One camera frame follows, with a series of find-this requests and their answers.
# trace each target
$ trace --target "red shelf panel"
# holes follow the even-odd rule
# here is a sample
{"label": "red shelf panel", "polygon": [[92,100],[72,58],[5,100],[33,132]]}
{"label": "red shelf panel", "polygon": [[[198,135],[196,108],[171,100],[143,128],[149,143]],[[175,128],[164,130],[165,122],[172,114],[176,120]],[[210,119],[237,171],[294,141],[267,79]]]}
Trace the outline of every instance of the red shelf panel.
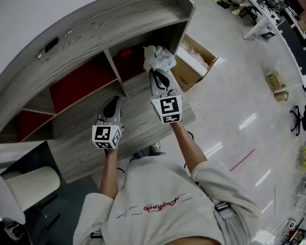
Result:
{"label": "red shelf panel", "polygon": [[21,111],[15,117],[18,141],[24,140],[27,136],[45,124],[52,117],[53,115],[49,114]]}
{"label": "red shelf panel", "polygon": [[105,55],[85,63],[50,87],[56,113],[116,79]]}
{"label": "red shelf panel", "polygon": [[144,72],[144,48],[137,45],[122,52],[113,58],[113,62],[124,82]]}

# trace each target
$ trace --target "white cylinder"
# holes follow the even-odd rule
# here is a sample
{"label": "white cylinder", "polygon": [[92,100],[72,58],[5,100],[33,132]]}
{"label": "white cylinder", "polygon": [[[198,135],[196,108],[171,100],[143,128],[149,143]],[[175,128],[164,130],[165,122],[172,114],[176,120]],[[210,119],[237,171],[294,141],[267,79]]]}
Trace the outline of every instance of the white cylinder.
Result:
{"label": "white cylinder", "polygon": [[60,186],[60,178],[51,167],[45,166],[5,180],[22,211],[27,210]]}

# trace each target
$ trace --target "white marker cube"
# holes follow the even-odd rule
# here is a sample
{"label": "white marker cube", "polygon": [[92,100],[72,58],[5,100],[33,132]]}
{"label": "white marker cube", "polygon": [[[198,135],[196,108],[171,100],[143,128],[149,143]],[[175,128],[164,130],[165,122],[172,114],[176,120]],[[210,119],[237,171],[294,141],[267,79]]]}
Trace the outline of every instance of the white marker cube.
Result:
{"label": "white marker cube", "polygon": [[121,138],[121,130],[117,125],[93,125],[92,141],[99,149],[116,149]]}
{"label": "white marker cube", "polygon": [[153,99],[151,102],[162,124],[182,120],[183,99],[181,95]]}

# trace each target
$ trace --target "red line on floor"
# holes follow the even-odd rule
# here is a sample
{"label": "red line on floor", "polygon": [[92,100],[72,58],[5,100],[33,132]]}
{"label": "red line on floor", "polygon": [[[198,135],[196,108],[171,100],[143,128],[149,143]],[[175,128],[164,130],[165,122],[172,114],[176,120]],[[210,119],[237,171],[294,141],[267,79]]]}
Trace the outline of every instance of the red line on floor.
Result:
{"label": "red line on floor", "polygon": [[253,149],[249,154],[247,154],[244,159],[242,159],[240,162],[238,162],[235,167],[233,167],[230,172],[232,172],[235,168],[237,168],[244,160],[246,160],[248,158],[249,155],[251,155],[253,152],[255,151],[255,149]]}

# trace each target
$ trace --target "forearm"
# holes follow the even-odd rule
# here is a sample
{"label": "forearm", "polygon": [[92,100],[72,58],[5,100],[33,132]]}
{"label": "forearm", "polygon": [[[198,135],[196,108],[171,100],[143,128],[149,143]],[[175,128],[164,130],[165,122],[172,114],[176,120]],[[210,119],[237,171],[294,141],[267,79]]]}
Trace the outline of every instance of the forearm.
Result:
{"label": "forearm", "polygon": [[170,124],[177,138],[180,150],[183,153],[188,170],[191,173],[200,163],[207,161],[206,156],[186,131],[181,122]]}
{"label": "forearm", "polygon": [[107,162],[100,187],[100,193],[112,199],[115,199],[118,193],[117,162],[116,153],[107,155]]}

